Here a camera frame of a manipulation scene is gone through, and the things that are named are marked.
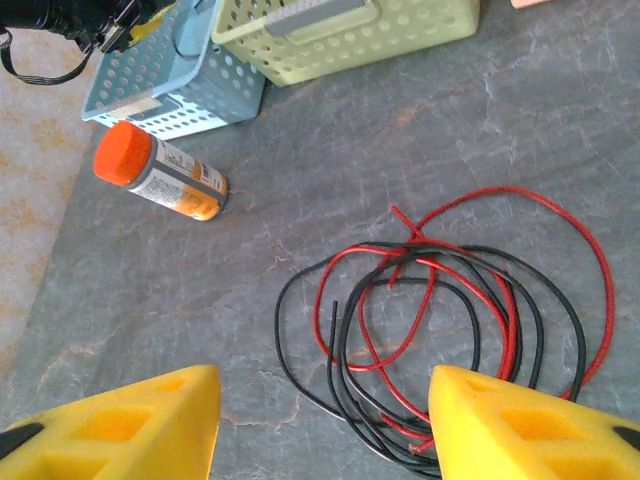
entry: black strap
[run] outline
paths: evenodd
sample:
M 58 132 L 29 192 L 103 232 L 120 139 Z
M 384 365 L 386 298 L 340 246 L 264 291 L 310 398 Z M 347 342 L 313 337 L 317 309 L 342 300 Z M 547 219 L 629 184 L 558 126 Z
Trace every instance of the black strap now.
M 87 66 L 87 63 L 89 63 L 89 58 L 91 58 L 91 54 L 93 53 L 93 45 L 91 45 L 87 51 L 87 56 L 84 57 L 82 62 L 80 62 L 80 65 L 61 77 L 47 78 L 32 75 L 20 75 L 16 72 L 15 68 L 13 68 L 13 62 L 11 61 L 10 48 L 11 42 L 13 41 L 13 35 L 11 35 L 9 30 L 2 26 L 0 26 L 0 35 L 7 35 L 7 39 L 0 44 L 0 60 L 2 61 L 2 65 L 11 75 L 22 80 L 24 83 L 28 83 L 29 85 L 60 85 L 61 83 L 73 80 L 82 73 L 84 68 Z

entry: spray paint can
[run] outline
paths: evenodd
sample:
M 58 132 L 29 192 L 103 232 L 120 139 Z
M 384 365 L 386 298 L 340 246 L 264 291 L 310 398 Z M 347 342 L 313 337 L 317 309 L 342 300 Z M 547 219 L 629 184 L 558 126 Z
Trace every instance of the spray paint can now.
M 126 121 L 106 133 L 93 169 L 102 180 L 200 221 L 215 217 L 229 196 L 222 173 Z

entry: black wire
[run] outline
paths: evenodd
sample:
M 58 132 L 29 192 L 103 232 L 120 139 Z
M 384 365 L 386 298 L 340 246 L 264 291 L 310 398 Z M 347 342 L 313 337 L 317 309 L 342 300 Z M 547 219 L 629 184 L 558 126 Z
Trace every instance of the black wire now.
M 528 273 L 535 280 L 542 283 L 556 298 L 558 298 L 564 309 L 567 311 L 567 314 L 569 315 L 569 318 L 574 327 L 578 345 L 578 360 L 576 365 L 576 372 L 570 389 L 569 399 L 572 401 L 576 400 L 580 391 L 580 384 L 582 382 L 582 378 L 584 377 L 586 368 L 586 342 L 584 338 L 584 332 L 582 330 L 579 318 L 568 299 L 558 289 L 558 287 L 551 282 L 551 280 L 549 280 L 534 267 L 506 252 L 491 247 L 478 245 L 462 247 L 469 252 L 474 252 L 474 254 L 465 253 L 456 249 L 441 247 L 439 245 L 432 245 L 428 243 L 407 244 L 391 242 L 367 242 L 356 246 L 371 246 L 378 248 L 387 248 L 390 250 L 403 248 L 405 249 L 405 251 L 407 251 L 407 253 L 405 255 L 390 259 L 385 265 L 375 268 L 364 275 L 350 292 L 340 318 L 338 318 L 337 313 L 337 302 L 334 302 L 331 316 L 331 333 L 328 342 L 329 354 L 327 357 L 328 359 L 336 359 L 335 365 L 333 365 L 329 360 L 327 361 L 327 384 L 334 403 L 333 406 L 329 405 L 329 403 L 321 400 L 315 394 L 311 393 L 308 389 L 303 387 L 300 382 L 294 377 L 284 357 L 280 333 L 282 303 L 291 285 L 302 277 L 309 275 L 312 272 L 328 265 L 329 262 L 331 262 L 331 260 L 334 258 L 333 256 L 296 273 L 283 286 L 276 301 L 274 314 L 275 345 L 278 360 L 280 362 L 282 370 L 285 373 L 287 379 L 293 384 L 293 386 L 303 396 L 308 398 L 312 403 L 321 408 L 323 411 L 339 420 L 345 421 L 360 438 L 360 440 L 377 455 L 380 455 L 383 458 L 412 471 L 420 477 L 439 478 L 439 468 L 437 460 L 421 454 L 414 454 L 413 452 L 409 451 L 405 445 L 399 443 L 396 438 L 393 438 L 390 435 L 394 435 L 395 433 L 393 429 L 389 427 L 389 425 L 380 420 L 380 415 L 385 414 L 403 427 L 416 433 L 431 434 L 430 426 L 418 417 L 414 416 L 405 418 L 393 412 L 382 402 L 374 398 L 373 395 L 368 393 L 367 390 L 358 383 L 353 373 L 347 367 L 347 338 L 349 334 L 349 328 L 357 305 L 364 293 L 371 288 L 387 284 L 389 279 L 380 277 L 388 269 L 415 262 L 420 258 L 433 259 L 438 256 L 444 256 L 460 262 L 470 272 L 478 288 L 480 288 L 480 290 L 482 290 L 495 304 L 502 321 L 504 321 L 505 323 L 510 321 L 508 312 L 506 311 L 506 308 L 500 300 L 500 296 L 492 290 L 488 282 L 483 277 L 481 271 L 498 275 L 507 284 L 509 294 L 512 298 L 515 298 L 515 296 L 517 295 L 521 296 L 525 300 L 525 303 L 532 312 L 534 324 L 536 327 L 535 356 L 528 382 L 530 388 L 536 387 L 540 371 L 542 369 L 542 359 L 544 354 L 544 325 L 542 315 L 531 294 L 516 278 L 514 278 L 507 271 L 493 265 L 483 258 L 480 258 L 478 254 L 500 257 L 507 263 L 515 265 L 519 269 Z M 428 281 L 428 278 L 399 277 L 396 283 L 400 285 L 424 285 L 427 284 Z M 453 292 L 456 296 L 458 296 L 458 298 L 462 300 L 463 304 L 467 308 L 469 317 L 471 319 L 474 343 L 471 370 L 477 371 L 480 364 L 481 337 L 480 325 L 473 304 L 471 303 L 469 298 L 458 287 L 455 287 L 454 285 L 436 279 L 436 286 L 445 287 Z M 516 377 L 518 376 L 522 365 L 522 354 L 524 348 L 520 313 L 517 310 L 517 307 L 514 321 L 515 325 L 513 325 L 513 327 L 516 329 L 517 335 L 514 364 L 508 375 L 509 381 L 515 381 Z
M 85 67 L 89 63 L 89 59 L 91 58 L 91 54 L 93 53 L 94 49 L 94 45 L 89 46 L 89 48 L 87 49 L 87 54 L 82 62 L 80 62 L 80 64 L 69 73 L 61 75 L 60 77 L 48 78 L 38 77 L 34 75 L 20 75 L 13 67 L 13 61 L 11 59 L 11 42 L 13 41 L 13 35 L 9 30 L 0 26 L 0 35 L 2 34 L 7 35 L 7 39 L 2 42 L 2 44 L 0 44 L 0 61 L 2 62 L 2 66 L 7 72 L 16 77 L 18 80 L 29 85 L 53 86 L 63 84 L 65 82 L 68 82 L 69 80 L 73 80 L 84 71 Z

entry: plastic basket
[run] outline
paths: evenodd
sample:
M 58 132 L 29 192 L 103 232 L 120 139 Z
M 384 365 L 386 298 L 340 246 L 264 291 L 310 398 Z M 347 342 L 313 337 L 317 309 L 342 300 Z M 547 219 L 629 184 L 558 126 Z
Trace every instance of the plastic basket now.
M 255 117 L 264 76 L 211 44 L 214 10 L 211 0 L 178 0 L 152 35 L 105 55 L 82 119 L 127 119 L 167 140 Z
M 213 41 L 291 85 L 467 37 L 478 0 L 219 0 Z

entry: basket handle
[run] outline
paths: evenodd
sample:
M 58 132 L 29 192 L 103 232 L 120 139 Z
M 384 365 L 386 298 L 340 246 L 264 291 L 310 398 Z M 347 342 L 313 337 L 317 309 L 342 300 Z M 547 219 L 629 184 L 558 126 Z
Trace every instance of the basket handle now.
M 301 45 L 369 22 L 378 15 L 371 0 L 300 0 L 269 13 L 265 28 L 274 37 L 286 36 Z

